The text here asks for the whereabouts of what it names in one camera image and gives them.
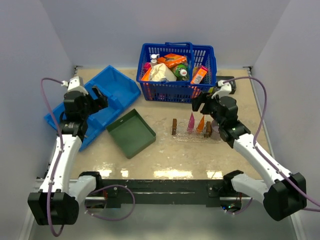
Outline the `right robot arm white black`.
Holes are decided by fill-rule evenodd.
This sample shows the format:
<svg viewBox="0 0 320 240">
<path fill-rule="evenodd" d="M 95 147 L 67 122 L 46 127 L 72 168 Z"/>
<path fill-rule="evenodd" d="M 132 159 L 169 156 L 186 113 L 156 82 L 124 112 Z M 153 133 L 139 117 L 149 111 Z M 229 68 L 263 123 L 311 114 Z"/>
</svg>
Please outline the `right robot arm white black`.
<svg viewBox="0 0 320 240">
<path fill-rule="evenodd" d="M 238 119 L 237 101 L 230 96 L 201 93 L 192 99 L 192 110 L 210 115 L 218 124 L 221 139 L 242 155 L 259 173 L 256 180 L 240 170 L 223 177 L 223 192 L 230 197 L 238 192 L 260 202 L 268 215 L 280 221 L 307 206 L 306 179 L 279 164 L 257 142 Z"/>
</svg>

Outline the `orange cardboard box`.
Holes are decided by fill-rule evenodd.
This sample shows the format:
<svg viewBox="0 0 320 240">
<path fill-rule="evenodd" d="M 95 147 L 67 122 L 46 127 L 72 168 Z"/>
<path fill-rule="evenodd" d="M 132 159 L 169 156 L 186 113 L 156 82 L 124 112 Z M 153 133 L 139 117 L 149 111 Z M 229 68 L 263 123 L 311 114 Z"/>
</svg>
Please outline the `orange cardboard box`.
<svg viewBox="0 0 320 240">
<path fill-rule="evenodd" d="M 169 69 L 187 62 L 187 57 L 184 55 L 178 55 L 174 53 L 169 53 L 165 56 L 159 57 L 157 59 L 158 64 L 165 64 Z"/>
</svg>

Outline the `orange toothpaste tube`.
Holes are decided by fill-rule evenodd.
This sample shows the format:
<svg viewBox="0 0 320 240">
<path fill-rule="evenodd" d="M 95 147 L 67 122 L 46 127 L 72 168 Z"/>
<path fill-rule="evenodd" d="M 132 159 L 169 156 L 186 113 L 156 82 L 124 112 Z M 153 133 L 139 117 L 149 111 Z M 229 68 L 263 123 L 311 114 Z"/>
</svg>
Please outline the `orange toothpaste tube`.
<svg viewBox="0 0 320 240">
<path fill-rule="evenodd" d="M 204 130 L 204 127 L 205 127 L 205 116 L 203 115 L 200 122 L 197 125 L 196 133 L 201 134 Z"/>
</svg>

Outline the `green soda bottle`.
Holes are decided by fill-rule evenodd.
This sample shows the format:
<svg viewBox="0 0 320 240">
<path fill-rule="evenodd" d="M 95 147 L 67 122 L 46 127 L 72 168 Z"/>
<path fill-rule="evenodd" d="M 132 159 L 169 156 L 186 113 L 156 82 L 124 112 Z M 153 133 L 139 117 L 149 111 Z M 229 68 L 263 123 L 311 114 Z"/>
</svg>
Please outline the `green soda bottle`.
<svg viewBox="0 0 320 240">
<path fill-rule="evenodd" d="M 173 74 L 176 76 L 177 81 L 187 81 L 189 79 L 188 68 L 184 64 L 178 64 L 172 69 Z"/>
</svg>

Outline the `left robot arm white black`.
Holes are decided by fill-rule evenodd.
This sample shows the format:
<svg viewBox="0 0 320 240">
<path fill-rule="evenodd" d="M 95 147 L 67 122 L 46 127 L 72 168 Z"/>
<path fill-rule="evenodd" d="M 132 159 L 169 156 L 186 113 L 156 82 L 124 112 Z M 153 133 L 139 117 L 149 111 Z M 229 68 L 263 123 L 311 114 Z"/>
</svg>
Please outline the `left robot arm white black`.
<svg viewBox="0 0 320 240">
<path fill-rule="evenodd" d="M 64 95 L 53 159 L 38 192 L 30 193 L 27 199 L 41 226 L 73 225 L 86 196 L 99 196 L 104 190 L 98 172 L 84 172 L 75 184 L 70 184 L 71 168 L 88 129 L 87 120 L 108 107 L 108 98 L 99 88 L 94 85 L 92 91 L 96 98 L 78 90 L 69 90 Z"/>
</svg>

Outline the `light blue compartment bin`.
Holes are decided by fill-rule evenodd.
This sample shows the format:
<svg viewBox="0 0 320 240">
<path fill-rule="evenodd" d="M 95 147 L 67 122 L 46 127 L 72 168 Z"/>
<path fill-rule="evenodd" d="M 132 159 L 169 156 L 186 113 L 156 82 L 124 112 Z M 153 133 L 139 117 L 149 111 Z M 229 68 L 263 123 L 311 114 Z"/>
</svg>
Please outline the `light blue compartment bin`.
<svg viewBox="0 0 320 240">
<path fill-rule="evenodd" d="M 111 65 L 84 83 L 85 94 L 79 91 L 67 92 L 63 102 L 48 113 L 44 119 L 54 129 L 59 124 L 63 134 L 79 134 L 82 141 L 80 150 L 86 149 L 108 125 L 116 120 L 131 104 L 137 100 L 141 91 L 129 77 L 116 70 Z M 86 99 L 90 94 L 95 100 L 97 96 L 92 90 L 97 86 L 108 98 L 108 107 L 89 116 L 84 115 Z"/>
</svg>

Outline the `orange scrub sponge pack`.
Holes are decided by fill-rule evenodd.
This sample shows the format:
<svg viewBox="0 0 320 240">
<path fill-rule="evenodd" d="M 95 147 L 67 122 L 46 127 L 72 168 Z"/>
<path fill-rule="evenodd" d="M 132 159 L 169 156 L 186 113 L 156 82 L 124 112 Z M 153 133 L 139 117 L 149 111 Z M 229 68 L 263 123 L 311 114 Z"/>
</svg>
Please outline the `orange scrub sponge pack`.
<svg viewBox="0 0 320 240">
<path fill-rule="evenodd" d="M 152 68 L 150 67 L 145 74 L 143 75 L 143 77 L 141 78 L 141 81 L 143 82 L 148 82 L 150 80 L 150 72 L 151 72 Z"/>
</svg>

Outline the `black box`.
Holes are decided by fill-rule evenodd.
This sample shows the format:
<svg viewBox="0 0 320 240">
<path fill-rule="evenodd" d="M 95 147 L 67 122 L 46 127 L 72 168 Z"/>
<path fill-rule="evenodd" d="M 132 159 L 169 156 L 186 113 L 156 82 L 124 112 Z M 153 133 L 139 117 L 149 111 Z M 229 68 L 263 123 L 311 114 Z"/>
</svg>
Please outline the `black box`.
<svg viewBox="0 0 320 240">
<path fill-rule="evenodd" d="M 216 86 L 218 86 L 218 82 L 219 81 L 226 81 L 226 80 L 230 80 L 230 79 L 233 79 L 233 78 L 234 78 L 234 76 L 216 76 Z M 236 90 L 237 90 L 236 82 L 233 80 L 233 81 L 230 82 L 230 85 L 231 85 L 230 94 L 234 95 Z"/>
</svg>

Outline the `dark blue shopping basket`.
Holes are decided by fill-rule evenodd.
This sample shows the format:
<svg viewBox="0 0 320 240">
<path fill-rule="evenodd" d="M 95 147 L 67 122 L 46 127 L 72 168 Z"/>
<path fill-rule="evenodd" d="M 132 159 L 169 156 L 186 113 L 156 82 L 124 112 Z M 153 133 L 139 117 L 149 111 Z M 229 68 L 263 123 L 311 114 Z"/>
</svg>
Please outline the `dark blue shopping basket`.
<svg viewBox="0 0 320 240">
<path fill-rule="evenodd" d="M 190 103 L 216 85 L 214 48 L 190 42 L 145 43 L 136 80 L 147 101 Z"/>
</svg>

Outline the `pink toothpaste tube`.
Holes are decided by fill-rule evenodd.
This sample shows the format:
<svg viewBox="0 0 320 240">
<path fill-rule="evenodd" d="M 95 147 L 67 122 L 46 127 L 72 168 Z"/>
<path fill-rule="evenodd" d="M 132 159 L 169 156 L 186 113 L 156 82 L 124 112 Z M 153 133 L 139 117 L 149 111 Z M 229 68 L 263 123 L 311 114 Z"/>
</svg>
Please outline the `pink toothpaste tube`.
<svg viewBox="0 0 320 240">
<path fill-rule="evenodd" d="M 194 126 L 195 126 L 195 118 L 194 118 L 193 113 L 191 113 L 188 124 L 187 124 L 186 132 L 189 134 L 192 133 L 194 130 Z"/>
</svg>

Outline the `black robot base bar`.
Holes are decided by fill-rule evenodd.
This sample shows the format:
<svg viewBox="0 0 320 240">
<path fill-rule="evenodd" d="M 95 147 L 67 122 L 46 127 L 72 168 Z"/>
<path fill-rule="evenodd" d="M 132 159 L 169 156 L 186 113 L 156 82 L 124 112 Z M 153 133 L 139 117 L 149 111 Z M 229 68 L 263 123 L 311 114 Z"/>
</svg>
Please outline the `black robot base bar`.
<svg viewBox="0 0 320 240">
<path fill-rule="evenodd" d="M 225 188 L 222 179 L 103 179 L 99 187 L 108 187 L 90 193 L 86 201 L 92 206 L 120 208 L 132 204 L 132 195 L 121 186 L 127 187 L 140 205 L 203 205 L 209 208 L 227 205 L 235 201 L 239 193 Z"/>
</svg>

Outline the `green metal tray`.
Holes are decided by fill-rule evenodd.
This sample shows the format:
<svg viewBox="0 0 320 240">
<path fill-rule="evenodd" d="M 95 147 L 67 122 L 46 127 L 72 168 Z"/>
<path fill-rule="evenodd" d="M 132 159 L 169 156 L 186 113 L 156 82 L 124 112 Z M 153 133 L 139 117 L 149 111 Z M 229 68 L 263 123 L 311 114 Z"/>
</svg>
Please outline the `green metal tray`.
<svg viewBox="0 0 320 240">
<path fill-rule="evenodd" d="M 136 109 L 106 127 L 115 144 L 131 159 L 156 141 L 155 131 Z"/>
</svg>

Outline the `white pump bottle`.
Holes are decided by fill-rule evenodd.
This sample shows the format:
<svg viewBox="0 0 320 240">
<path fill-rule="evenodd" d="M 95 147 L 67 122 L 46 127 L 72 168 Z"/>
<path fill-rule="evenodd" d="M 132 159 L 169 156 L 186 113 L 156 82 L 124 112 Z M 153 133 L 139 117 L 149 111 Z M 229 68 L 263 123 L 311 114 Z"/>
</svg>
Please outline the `white pump bottle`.
<svg viewBox="0 0 320 240">
<path fill-rule="evenodd" d="M 150 66 L 153 68 L 155 65 L 158 64 L 158 57 L 160 55 L 159 54 L 151 54 L 150 55 Z"/>
</svg>

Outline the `clear glass tray wooden handles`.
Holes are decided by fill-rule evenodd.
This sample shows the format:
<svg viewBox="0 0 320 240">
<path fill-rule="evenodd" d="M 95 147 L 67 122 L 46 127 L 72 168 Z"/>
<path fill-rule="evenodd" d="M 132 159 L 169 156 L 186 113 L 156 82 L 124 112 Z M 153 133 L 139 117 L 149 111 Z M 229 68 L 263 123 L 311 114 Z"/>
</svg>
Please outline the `clear glass tray wooden handles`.
<svg viewBox="0 0 320 240">
<path fill-rule="evenodd" d="M 189 121 L 187 119 L 177 120 L 173 119 L 171 126 L 171 135 L 176 141 L 186 143 L 222 143 L 219 133 L 214 133 L 211 128 L 211 122 L 205 121 L 204 128 L 201 133 L 197 132 L 198 122 L 195 123 L 195 128 L 191 131 L 187 131 Z"/>
</svg>

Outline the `purple translucent cup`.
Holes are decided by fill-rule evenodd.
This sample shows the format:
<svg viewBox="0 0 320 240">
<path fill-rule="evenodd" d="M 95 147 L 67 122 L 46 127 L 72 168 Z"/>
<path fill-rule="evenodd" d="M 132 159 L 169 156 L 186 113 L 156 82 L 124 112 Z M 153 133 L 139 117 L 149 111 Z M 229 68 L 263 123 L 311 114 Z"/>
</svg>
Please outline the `purple translucent cup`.
<svg viewBox="0 0 320 240">
<path fill-rule="evenodd" d="M 219 141 L 221 139 L 220 133 L 219 133 L 219 125 L 215 120 L 212 120 L 211 122 L 211 136 L 213 140 Z"/>
</svg>

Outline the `orange pink snack box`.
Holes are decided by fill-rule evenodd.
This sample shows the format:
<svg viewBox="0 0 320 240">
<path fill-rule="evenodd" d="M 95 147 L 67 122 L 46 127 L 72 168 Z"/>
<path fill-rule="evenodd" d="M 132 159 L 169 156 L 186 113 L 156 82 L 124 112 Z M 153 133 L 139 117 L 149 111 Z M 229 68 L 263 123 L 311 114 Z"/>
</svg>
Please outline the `orange pink snack box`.
<svg viewBox="0 0 320 240">
<path fill-rule="evenodd" d="M 195 67 L 193 69 L 192 72 L 192 80 L 191 80 L 191 84 L 200 84 L 202 82 L 202 80 L 205 78 L 205 76 L 208 73 L 208 69 L 203 66 L 203 65 L 199 65 L 197 67 Z"/>
</svg>

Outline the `crumpled beige paper bag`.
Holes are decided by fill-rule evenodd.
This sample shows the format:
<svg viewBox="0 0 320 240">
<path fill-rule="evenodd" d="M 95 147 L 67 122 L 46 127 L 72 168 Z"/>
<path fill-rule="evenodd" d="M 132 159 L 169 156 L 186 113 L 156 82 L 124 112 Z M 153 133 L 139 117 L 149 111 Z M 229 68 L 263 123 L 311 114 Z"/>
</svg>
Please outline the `crumpled beige paper bag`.
<svg viewBox="0 0 320 240">
<path fill-rule="evenodd" d="M 164 63 L 160 63 L 151 68 L 148 79 L 152 82 L 175 82 L 177 77 Z"/>
</svg>

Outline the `pink carton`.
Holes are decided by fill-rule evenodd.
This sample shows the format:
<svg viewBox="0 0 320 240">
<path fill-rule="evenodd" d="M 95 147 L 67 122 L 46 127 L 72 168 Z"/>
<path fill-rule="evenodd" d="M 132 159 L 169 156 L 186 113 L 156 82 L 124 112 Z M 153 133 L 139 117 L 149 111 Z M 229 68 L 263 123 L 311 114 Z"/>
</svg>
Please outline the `pink carton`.
<svg viewBox="0 0 320 240">
<path fill-rule="evenodd" d="M 146 62 L 143 65 L 143 74 L 145 75 L 150 69 L 151 69 L 151 63 L 150 62 Z"/>
</svg>

